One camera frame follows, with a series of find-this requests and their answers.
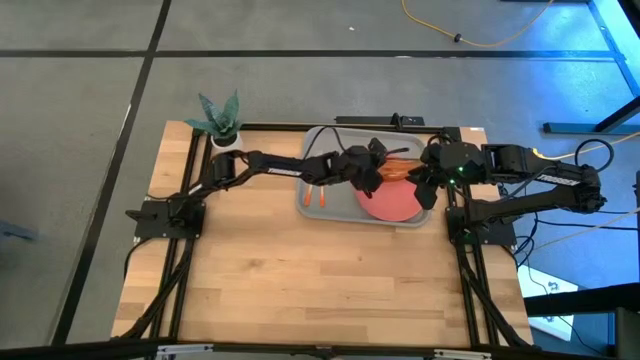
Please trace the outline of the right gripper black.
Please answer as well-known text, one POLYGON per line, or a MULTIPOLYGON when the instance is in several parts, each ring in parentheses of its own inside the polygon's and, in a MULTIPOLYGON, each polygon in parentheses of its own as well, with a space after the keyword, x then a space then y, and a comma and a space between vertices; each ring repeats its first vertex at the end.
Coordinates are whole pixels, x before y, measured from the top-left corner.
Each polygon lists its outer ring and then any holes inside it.
POLYGON ((434 207, 438 188, 486 180, 484 155, 470 143, 430 144, 423 150, 420 161, 422 165, 410 170, 407 180, 417 186, 414 196, 425 210, 434 207))

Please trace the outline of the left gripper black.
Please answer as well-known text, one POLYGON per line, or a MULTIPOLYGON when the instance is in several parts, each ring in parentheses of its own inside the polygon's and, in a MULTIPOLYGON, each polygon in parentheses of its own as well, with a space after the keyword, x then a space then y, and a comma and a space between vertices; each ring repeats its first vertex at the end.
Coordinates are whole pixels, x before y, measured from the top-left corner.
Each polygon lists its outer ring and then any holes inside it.
POLYGON ((342 181, 349 181, 367 198, 381 186, 383 176, 379 169, 386 163, 387 148, 378 138, 367 146, 354 145, 330 161, 331 171, 342 181))

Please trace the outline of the amber faceted plastic cup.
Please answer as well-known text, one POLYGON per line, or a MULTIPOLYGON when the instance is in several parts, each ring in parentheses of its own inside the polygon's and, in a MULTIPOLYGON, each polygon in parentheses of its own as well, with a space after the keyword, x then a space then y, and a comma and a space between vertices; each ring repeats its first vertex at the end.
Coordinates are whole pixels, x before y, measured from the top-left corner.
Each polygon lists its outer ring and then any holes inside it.
POLYGON ((378 169, 384 182, 394 182, 405 179, 409 172, 422 165, 418 159, 405 159, 388 157, 385 163, 378 169))

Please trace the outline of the pink round plate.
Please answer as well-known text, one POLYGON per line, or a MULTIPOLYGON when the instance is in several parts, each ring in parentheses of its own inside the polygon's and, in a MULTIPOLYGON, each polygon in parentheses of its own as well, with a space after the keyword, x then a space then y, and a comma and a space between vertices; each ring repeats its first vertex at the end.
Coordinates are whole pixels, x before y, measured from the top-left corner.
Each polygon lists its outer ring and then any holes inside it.
POLYGON ((407 180, 383 182, 368 198, 363 191, 354 194, 360 207, 370 216, 390 222, 403 222, 422 213, 423 208, 416 200, 417 186, 407 180))

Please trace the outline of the grey plastic tray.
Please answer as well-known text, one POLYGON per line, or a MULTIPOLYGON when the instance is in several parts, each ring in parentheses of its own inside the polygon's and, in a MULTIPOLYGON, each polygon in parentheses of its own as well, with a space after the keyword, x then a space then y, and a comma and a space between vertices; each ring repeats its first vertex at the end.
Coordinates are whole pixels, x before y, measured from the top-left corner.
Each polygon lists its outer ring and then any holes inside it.
MULTIPOLYGON (((397 154, 395 156, 397 158, 417 159, 424 148, 423 140, 411 134, 348 128, 332 131, 314 127, 306 133, 303 149, 310 150, 313 155, 331 151, 341 152, 343 148, 353 145, 366 146, 372 138, 378 138, 389 150, 408 149, 406 153, 397 154)), ((378 220, 360 207, 354 194, 356 189, 349 182, 325 188, 326 206, 324 208, 320 207, 320 189, 313 187, 311 204, 305 207, 303 202, 307 187, 308 184, 302 181, 297 183, 295 204, 298 211, 309 218, 415 228, 424 225, 430 216, 430 212, 423 209, 421 214, 403 222, 378 220)))

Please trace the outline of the white plant pot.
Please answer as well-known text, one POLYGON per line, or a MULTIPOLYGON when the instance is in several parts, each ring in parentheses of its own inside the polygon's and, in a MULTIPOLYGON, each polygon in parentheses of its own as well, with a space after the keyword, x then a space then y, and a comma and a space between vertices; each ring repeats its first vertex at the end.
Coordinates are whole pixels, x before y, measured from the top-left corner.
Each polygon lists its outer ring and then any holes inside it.
POLYGON ((213 135, 210 135, 209 140, 213 148, 213 154, 219 154, 233 150, 242 150, 244 147, 244 143, 240 133, 235 133, 228 138, 215 138, 213 135))

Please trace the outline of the green spiky plant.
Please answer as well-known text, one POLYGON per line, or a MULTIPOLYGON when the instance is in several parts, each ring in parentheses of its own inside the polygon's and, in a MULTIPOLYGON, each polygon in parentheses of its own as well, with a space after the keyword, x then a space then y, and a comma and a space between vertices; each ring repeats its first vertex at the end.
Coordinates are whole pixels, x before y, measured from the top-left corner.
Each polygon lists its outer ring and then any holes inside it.
POLYGON ((187 119, 185 120, 187 125, 208 133, 214 139, 228 139, 238 133, 242 122, 238 119, 240 102, 237 91, 233 92, 222 108, 219 108, 202 93, 198 94, 198 99, 205 114, 205 119, 187 119))

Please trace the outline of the white printed sheet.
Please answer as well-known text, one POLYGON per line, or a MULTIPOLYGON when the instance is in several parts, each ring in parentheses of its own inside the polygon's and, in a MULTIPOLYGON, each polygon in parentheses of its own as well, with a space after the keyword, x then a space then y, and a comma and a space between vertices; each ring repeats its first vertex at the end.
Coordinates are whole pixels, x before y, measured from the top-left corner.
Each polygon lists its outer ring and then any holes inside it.
MULTIPOLYGON (((522 265, 518 269, 518 280, 524 298, 558 293, 572 293, 578 286, 539 270, 522 265)), ((574 316, 528 317, 529 325, 539 331, 569 342, 572 337, 574 316)))

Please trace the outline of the black slanted beam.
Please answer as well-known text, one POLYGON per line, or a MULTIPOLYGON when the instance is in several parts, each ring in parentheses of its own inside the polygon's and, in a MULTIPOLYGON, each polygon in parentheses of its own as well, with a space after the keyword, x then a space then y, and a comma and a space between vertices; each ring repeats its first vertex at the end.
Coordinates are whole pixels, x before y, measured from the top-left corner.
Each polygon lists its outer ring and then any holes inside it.
POLYGON ((640 282, 538 295, 524 299, 530 317, 609 313, 617 308, 640 311, 640 282))

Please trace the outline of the black bar mount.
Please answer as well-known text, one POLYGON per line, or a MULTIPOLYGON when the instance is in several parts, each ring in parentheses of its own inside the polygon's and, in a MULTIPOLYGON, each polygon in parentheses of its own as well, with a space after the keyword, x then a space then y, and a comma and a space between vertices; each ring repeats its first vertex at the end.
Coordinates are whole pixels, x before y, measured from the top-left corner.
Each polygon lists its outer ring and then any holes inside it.
POLYGON ((424 126, 425 122, 419 116, 405 116, 394 113, 389 116, 337 116, 334 119, 336 124, 373 124, 373 125, 393 125, 393 126, 424 126))

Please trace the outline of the blue table frame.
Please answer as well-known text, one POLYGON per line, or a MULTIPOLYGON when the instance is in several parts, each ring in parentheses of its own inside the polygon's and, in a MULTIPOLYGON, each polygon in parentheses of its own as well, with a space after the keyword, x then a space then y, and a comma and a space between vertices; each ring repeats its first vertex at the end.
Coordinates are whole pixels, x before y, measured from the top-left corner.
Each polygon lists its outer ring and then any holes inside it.
MULTIPOLYGON (((612 59, 625 80, 632 99, 597 123, 546 122, 542 126, 542 130, 546 134, 637 136, 640 133, 640 124, 628 124, 629 120, 640 115, 640 75, 636 77, 633 74, 628 65, 628 57, 621 50, 614 34, 611 32, 611 26, 603 17, 598 6, 598 3, 603 1, 586 0, 586 5, 599 27, 608 50, 612 52, 612 59)), ((631 38, 640 41, 640 9, 636 6, 636 2, 634 0, 612 1, 620 8, 622 23, 628 23, 633 30, 631 38)))

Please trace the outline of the silver frame bracket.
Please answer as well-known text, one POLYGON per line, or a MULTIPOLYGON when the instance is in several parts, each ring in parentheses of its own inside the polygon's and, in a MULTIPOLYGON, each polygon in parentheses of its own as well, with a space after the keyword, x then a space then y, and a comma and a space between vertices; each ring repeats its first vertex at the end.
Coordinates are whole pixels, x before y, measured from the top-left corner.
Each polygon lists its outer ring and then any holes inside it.
POLYGON ((162 345, 157 348, 156 355, 160 357, 171 357, 183 354, 212 352, 213 344, 175 344, 162 345))
POLYGON ((492 355, 468 350, 435 349, 433 358, 436 360, 492 360, 492 355))

